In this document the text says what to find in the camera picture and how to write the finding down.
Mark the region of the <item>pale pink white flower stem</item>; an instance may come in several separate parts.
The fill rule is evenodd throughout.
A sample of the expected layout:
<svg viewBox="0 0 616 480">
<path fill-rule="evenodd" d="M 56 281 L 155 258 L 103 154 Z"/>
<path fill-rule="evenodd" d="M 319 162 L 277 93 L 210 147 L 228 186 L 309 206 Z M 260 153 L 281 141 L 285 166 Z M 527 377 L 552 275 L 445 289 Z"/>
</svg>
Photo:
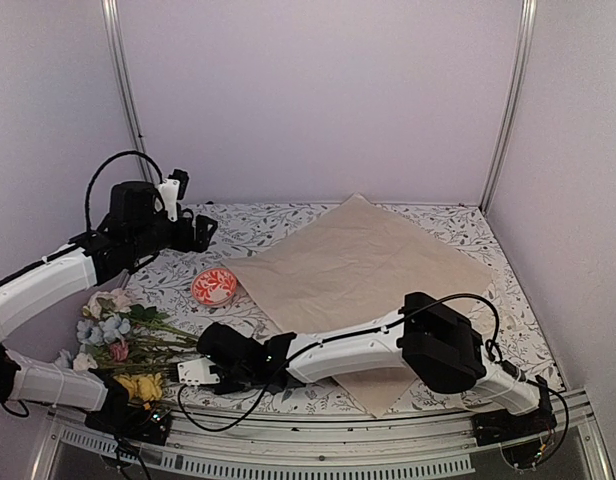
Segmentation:
<svg viewBox="0 0 616 480">
<path fill-rule="evenodd" d="M 170 315 L 155 306 L 144 306 L 124 289 L 94 293 L 82 307 L 77 323 L 81 345 L 100 347 L 119 341 L 157 338 L 190 342 L 197 337 L 169 322 Z"/>
</svg>

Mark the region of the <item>yellow fake flower stem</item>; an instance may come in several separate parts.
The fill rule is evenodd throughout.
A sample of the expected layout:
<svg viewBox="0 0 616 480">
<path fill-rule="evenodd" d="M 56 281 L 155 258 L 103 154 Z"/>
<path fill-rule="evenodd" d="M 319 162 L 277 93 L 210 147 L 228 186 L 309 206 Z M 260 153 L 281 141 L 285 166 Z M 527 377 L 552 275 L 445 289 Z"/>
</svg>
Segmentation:
<svg viewBox="0 0 616 480">
<path fill-rule="evenodd" d="M 133 365 L 112 370 L 112 377 L 126 389 L 131 401 L 159 402 L 168 383 L 179 382 L 181 368 L 178 363 Z"/>
</svg>

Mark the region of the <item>beige wrapping paper sheet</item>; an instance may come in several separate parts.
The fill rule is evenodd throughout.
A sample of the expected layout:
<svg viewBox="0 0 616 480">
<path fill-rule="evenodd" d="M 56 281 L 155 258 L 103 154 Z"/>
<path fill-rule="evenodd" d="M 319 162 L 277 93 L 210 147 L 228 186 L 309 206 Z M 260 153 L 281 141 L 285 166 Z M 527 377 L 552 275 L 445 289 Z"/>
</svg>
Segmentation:
<svg viewBox="0 0 616 480">
<path fill-rule="evenodd" d="M 413 291 L 485 294 L 493 270 L 470 239 L 481 219 L 359 194 L 339 206 L 239 205 L 221 228 L 222 262 L 281 331 L 326 332 L 395 310 Z"/>
</svg>

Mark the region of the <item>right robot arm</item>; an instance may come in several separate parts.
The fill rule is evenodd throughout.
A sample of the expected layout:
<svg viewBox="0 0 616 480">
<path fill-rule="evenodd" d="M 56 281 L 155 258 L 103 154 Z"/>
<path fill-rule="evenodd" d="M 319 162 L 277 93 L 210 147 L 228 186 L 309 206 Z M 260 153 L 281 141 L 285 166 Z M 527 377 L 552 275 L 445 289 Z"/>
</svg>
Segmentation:
<svg viewBox="0 0 616 480">
<path fill-rule="evenodd" d="M 527 380 L 504 359 L 495 336 L 482 338 L 467 317 L 448 307 L 456 298 L 413 292 L 401 308 L 359 326 L 279 334 L 263 343 L 214 323 L 201 334 L 196 349 L 231 390 L 271 391 L 290 381 L 312 384 L 343 374 L 406 369 L 435 393 L 473 391 L 496 403 L 507 411 L 509 432 L 527 435 L 552 411 L 546 381 Z"/>
</svg>

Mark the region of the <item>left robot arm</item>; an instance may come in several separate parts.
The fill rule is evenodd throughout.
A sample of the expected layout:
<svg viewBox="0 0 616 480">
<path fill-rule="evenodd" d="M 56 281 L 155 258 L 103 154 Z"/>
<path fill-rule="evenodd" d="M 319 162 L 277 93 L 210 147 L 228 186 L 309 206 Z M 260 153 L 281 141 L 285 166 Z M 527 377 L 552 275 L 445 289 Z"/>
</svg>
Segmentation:
<svg viewBox="0 0 616 480">
<path fill-rule="evenodd" d="M 58 251 L 0 281 L 0 405 L 32 401 L 96 411 L 116 434 L 136 426 L 136 412 L 97 375 L 75 372 L 7 350 L 7 337 L 64 299 L 134 273 L 164 249 L 206 251 L 215 220 L 180 205 L 185 181 L 159 185 L 126 181 L 113 186 L 110 207 L 98 227 L 71 238 Z"/>
</svg>

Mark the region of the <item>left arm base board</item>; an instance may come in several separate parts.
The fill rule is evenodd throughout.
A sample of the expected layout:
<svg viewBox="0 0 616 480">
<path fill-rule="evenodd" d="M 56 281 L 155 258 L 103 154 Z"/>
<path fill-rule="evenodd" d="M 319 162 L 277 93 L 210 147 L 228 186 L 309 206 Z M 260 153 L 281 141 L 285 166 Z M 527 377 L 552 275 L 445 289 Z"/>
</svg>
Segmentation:
<svg viewBox="0 0 616 480">
<path fill-rule="evenodd" d="M 101 410 L 86 414 L 85 426 L 110 435 L 117 435 L 151 445 L 164 446 L 168 439 L 172 415 L 160 408 L 105 403 Z"/>
</svg>

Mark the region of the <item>right arm base board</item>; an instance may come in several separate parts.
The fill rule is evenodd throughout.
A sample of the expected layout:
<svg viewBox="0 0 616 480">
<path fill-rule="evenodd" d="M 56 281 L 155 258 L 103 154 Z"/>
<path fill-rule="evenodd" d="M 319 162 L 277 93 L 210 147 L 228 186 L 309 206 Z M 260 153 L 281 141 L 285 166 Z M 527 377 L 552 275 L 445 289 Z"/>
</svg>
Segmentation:
<svg viewBox="0 0 616 480">
<path fill-rule="evenodd" d="M 552 411 L 544 409 L 515 416 L 506 410 L 474 414 L 471 418 L 478 446 L 503 444 L 534 435 L 529 442 L 503 447 L 505 462 L 516 470 L 535 469 L 551 455 L 557 420 Z"/>
</svg>

